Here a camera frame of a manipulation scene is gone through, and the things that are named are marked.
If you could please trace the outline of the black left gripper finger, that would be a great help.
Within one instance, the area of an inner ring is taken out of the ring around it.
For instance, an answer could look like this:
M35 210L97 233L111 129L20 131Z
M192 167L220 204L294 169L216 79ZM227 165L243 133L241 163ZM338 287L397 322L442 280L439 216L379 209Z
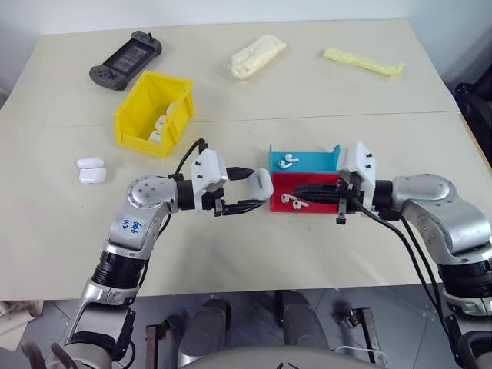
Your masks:
M236 204L222 204L222 215L223 216L229 216L229 215L237 215L237 214L245 214L248 213L249 211L253 211L263 205L266 204L265 200L241 200L238 201Z
M254 173L254 169L243 167L227 167L227 176L229 181L242 181Z

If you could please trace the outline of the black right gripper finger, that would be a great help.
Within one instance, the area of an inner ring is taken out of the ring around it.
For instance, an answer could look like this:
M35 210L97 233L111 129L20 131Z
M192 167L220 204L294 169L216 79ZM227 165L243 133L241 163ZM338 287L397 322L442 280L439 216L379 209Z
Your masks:
M301 195L301 199L317 204L338 204L340 195L338 193L314 193L308 192Z
M333 194L337 193L336 184L318 183L318 184L303 184L293 190L294 194Z

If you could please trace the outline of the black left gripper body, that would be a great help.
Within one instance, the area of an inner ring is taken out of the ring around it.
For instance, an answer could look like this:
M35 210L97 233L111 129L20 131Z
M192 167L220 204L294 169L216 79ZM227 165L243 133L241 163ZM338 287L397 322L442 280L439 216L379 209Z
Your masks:
M227 205L223 197L223 188L219 188L213 192L205 192L201 197L202 209L205 211L213 211L215 217L228 215Z

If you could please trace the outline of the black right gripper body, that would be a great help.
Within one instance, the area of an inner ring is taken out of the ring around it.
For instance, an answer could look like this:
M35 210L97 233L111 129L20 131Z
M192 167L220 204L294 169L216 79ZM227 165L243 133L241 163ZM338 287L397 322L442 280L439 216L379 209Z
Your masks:
M354 203L363 199L361 190L361 176L352 172L349 174L348 181L339 177L336 185L338 199L336 224L344 225L349 214L359 212L359 207Z

